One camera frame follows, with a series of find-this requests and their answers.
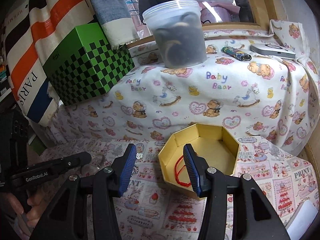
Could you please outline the small silver earring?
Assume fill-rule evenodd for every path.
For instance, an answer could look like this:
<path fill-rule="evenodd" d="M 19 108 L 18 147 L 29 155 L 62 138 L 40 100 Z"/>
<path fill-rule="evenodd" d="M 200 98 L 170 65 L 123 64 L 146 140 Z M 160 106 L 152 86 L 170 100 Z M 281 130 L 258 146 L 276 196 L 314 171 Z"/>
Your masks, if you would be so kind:
<path fill-rule="evenodd" d="M 142 153 L 137 153 L 136 154 L 137 160 L 142 160 L 143 159 L 143 154 Z"/>

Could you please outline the gold octagonal jewelry box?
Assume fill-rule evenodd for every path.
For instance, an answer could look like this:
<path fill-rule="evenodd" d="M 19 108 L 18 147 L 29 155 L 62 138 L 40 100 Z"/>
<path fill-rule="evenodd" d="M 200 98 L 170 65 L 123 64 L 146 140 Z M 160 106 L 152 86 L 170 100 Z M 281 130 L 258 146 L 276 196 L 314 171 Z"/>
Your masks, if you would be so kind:
<path fill-rule="evenodd" d="M 235 171 L 240 144 L 224 127 L 205 124 L 193 124 L 169 137 L 158 154 L 163 180 L 171 189 L 198 200 L 183 160 L 185 144 L 225 175 Z"/>

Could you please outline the christmas print cloth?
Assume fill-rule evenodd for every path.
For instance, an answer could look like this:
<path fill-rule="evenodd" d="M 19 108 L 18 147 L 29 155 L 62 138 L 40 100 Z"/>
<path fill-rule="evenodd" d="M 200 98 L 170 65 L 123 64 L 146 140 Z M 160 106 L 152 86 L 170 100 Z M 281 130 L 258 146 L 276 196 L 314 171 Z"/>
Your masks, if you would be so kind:
<path fill-rule="evenodd" d="M 250 174 L 287 224 L 298 207 L 310 200 L 319 209 L 316 172 L 310 162 L 292 156 L 263 138 L 240 138 L 235 176 Z M 128 143 L 111 139 L 75 139 L 45 150 L 41 160 L 66 157 L 82 151 L 92 161 L 76 174 L 90 176 L 112 164 Z M 123 239 L 197 239 L 205 201 L 179 194 L 164 182 L 158 162 L 162 141 L 137 141 L 137 160 L 127 191 L 114 200 Z"/>

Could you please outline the white paper sheet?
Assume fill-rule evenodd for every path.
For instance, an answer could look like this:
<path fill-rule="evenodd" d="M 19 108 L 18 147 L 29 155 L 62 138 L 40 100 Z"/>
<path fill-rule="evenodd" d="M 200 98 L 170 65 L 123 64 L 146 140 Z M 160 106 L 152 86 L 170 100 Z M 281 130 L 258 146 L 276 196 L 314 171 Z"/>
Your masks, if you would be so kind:
<path fill-rule="evenodd" d="M 310 200 L 306 200 L 295 211 L 295 214 L 285 227 L 291 240 L 299 240 L 316 218 L 318 210 Z"/>

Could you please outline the baby bear print cloth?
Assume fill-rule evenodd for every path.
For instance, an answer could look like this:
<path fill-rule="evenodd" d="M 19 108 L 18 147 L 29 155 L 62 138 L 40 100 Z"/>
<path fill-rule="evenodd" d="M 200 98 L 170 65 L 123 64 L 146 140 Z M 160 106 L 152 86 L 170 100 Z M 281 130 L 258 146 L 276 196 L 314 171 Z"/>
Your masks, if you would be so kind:
<path fill-rule="evenodd" d="M 45 134 L 54 144 L 76 138 L 165 141 L 193 123 L 223 126 L 235 137 L 259 135 L 299 153 L 319 120 L 318 66 L 298 22 L 272 20 L 268 31 L 205 33 L 207 59 L 169 69 L 157 46 L 131 49 L 135 67 L 105 95 L 60 105 Z M 251 51 L 255 43 L 295 52 L 294 60 Z M 239 61 L 230 46 L 251 55 Z"/>

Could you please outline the green black checkered box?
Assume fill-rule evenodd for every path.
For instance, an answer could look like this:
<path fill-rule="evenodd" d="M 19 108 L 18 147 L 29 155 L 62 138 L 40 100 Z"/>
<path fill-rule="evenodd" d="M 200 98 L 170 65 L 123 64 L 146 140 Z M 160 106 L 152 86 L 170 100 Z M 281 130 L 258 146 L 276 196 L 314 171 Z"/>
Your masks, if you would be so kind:
<path fill-rule="evenodd" d="M 127 46 L 112 49 L 98 23 L 75 27 L 56 47 L 43 70 L 64 105 L 106 94 L 134 62 Z"/>

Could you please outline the silver flat device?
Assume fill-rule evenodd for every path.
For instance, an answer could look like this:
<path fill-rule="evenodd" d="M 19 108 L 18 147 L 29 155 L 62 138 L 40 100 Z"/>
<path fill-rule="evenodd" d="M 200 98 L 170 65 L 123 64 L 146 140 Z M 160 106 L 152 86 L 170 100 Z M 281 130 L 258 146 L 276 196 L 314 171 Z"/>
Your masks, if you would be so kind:
<path fill-rule="evenodd" d="M 250 49 L 253 52 L 266 56 L 277 56 L 288 60 L 294 60 L 296 58 L 295 52 L 274 44 L 255 43 L 250 45 Z"/>

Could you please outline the clear plastic tub with lid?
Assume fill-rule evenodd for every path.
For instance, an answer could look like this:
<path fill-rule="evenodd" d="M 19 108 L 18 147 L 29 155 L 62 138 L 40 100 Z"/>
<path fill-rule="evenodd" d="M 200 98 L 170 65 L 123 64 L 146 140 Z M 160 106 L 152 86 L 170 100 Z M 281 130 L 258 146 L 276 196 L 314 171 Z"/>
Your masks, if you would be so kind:
<path fill-rule="evenodd" d="M 189 67 L 207 59 L 201 7 L 195 0 L 174 0 L 143 12 L 143 22 L 168 68 Z"/>

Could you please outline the striped Paris tote bag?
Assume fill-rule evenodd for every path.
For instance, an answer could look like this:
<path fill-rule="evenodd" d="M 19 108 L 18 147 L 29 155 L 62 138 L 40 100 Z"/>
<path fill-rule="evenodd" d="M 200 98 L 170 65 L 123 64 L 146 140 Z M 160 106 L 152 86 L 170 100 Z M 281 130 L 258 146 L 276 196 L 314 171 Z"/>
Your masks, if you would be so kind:
<path fill-rule="evenodd" d="M 22 113 L 46 127 L 59 107 L 43 66 L 78 25 L 93 20 L 85 0 L 16 0 L 4 21 L 9 84 Z"/>

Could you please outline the blue beige striped towel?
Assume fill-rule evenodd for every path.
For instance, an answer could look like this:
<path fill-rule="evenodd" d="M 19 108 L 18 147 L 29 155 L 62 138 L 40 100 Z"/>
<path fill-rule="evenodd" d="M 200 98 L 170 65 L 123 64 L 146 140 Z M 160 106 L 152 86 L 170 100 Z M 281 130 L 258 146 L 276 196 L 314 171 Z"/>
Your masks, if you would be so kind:
<path fill-rule="evenodd" d="M 138 39 L 125 0 L 90 0 L 95 15 L 112 49 Z"/>

